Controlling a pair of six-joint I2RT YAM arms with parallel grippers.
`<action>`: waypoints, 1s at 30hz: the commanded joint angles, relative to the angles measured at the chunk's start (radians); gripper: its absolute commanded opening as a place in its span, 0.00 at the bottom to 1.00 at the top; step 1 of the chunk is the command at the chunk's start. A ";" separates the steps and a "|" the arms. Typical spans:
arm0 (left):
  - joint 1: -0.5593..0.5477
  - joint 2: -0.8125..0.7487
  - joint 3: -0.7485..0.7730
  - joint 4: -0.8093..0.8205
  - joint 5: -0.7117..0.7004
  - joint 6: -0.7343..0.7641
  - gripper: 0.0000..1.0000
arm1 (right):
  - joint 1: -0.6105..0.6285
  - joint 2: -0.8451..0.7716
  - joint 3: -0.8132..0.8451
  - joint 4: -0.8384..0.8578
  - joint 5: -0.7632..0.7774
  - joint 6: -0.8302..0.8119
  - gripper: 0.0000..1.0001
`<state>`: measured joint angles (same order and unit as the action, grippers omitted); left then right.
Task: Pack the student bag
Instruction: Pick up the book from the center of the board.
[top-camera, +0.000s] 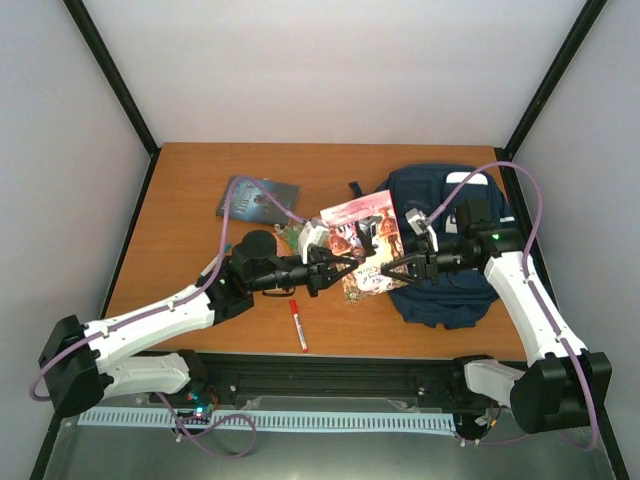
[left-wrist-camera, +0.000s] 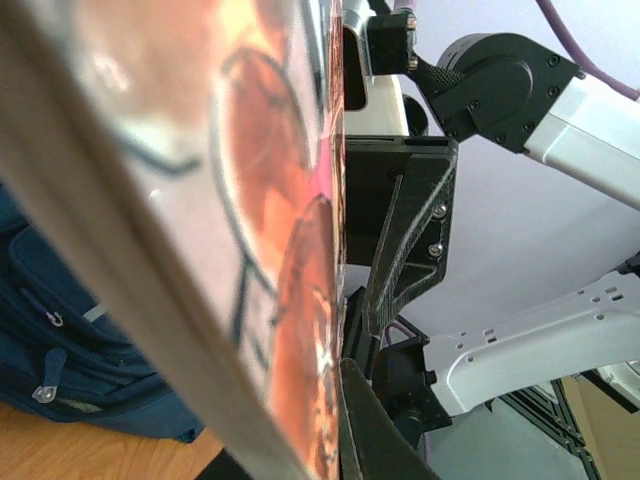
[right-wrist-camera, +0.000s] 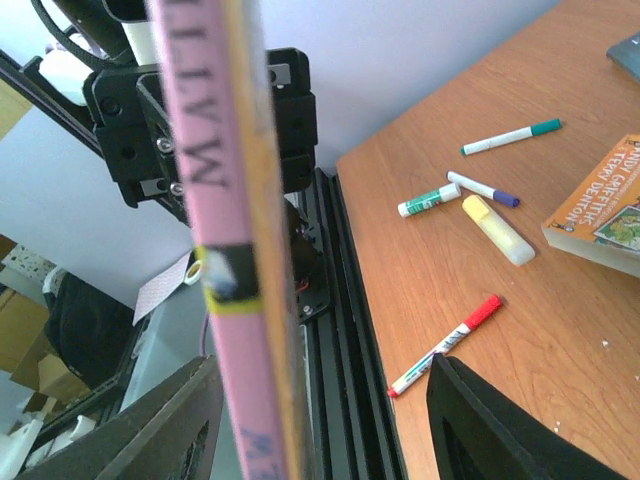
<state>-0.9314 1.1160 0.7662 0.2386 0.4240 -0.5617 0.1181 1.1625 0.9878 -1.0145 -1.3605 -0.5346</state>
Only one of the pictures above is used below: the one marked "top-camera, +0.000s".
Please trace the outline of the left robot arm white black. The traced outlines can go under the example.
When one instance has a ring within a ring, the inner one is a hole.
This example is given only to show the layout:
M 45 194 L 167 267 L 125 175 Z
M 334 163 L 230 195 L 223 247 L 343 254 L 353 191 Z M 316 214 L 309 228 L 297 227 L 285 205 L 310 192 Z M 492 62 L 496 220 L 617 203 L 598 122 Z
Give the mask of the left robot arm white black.
M 208 378 L 191 354 L 143 357 L 141 351 L 241 315 L 253 307 L 256 292 L 288 296 L 304 287 L 315 297 L 358 265 L 315 245 L 305 256 L 280 256 L 272 234 L 251 231 L 209 273 L 164 300 L 87 323 L 74 315 L 59 320 L 38 359 L 44 398 L 61 418 L 107 398 L 143 392 L 197 402 L 207 393 Z

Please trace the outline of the pink illustrated paperback book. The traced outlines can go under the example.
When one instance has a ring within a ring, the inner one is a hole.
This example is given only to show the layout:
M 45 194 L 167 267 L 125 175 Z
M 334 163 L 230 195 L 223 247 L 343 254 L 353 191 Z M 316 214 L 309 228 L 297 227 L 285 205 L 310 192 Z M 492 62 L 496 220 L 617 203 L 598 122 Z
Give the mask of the pink illustrated paperback book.
M 329 226 L 328 247 L 336 254 L 348 250 L 358 260 L 357 290 L 344 290 L 346 301 L 387 293 L 405 285 L 385 277 L 382 265 L 404 255 L 391 193 L 381 190 L 320 211 Z

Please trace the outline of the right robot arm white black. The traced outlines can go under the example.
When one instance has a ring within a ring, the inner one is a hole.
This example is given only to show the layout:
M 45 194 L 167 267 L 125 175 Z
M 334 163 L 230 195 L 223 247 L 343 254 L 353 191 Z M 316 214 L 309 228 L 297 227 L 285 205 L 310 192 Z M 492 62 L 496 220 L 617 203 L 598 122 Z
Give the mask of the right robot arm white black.
M 596 431 L 612 367 L 588 350 L 564 321 L 525 251 L 522 234 L 501 228 L 487 201 L 466 200 L 455 209 L 460 239 L 441 242 L 433 217 L 411 209 L 412 251 L 382 267 L 383 275 L 419 285 L 465 269 L 482 273 L 504 304 L 520 337 L 527 367 L 518 370 L 487 357 L 462 362 L 467 390 L 511 410 L 528 434 L 588 426 Z

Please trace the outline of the navy blue student backpack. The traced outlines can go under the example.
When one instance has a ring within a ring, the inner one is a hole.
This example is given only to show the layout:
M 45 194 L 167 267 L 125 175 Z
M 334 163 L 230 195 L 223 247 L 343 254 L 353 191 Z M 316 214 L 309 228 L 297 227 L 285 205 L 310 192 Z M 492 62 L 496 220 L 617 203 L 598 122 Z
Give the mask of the navy blue student backpack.
M 390 192 L 404 251 L 415 246 L 416 234 L 406 213 L 416 208 L 431 214 L 451 194 L 454 188 L 473 171 L 472 166 L 421 163 L 391 172 L 377 187 Z M 433 223 L 439 242 L 456 241 L 458 234 L 454 208 L 467 199 L 483 198 L 488 202 L 493 221 L 499 227 L 513 228 L 515 218 L 505 195 L 494 178 L 479 173 L 462 187 L 454 200 Z M 472 328 L 499 299 L 495 289 L 476 269 L 442 273 L 439 283 L 425 281 L 391 290 L 389 297 L 403 320 L 431 328 L 439 325 L 448 330 Z

